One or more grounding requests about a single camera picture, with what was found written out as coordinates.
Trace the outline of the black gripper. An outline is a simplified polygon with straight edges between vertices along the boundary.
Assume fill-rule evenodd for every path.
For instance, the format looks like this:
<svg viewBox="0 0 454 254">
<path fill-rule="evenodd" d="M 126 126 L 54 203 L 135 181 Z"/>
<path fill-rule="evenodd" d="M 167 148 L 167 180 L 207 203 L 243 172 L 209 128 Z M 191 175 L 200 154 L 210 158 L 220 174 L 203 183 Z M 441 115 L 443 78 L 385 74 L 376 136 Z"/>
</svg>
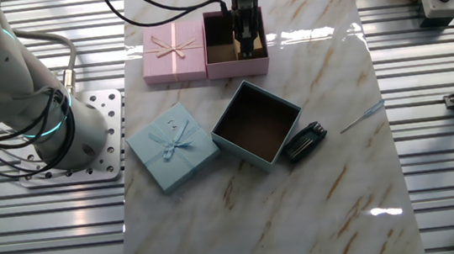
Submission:
<svg viewBox="0 0 454 254">
<path fill-rule="evenodd" d="M 258 0 L 231 0 L 232 19 L 234 34 L 242 37 L 240 42 L 240 54 L 244 57 L 252 57 L 254 53 L 254 38 L 259 31 Z"/>
</svg>

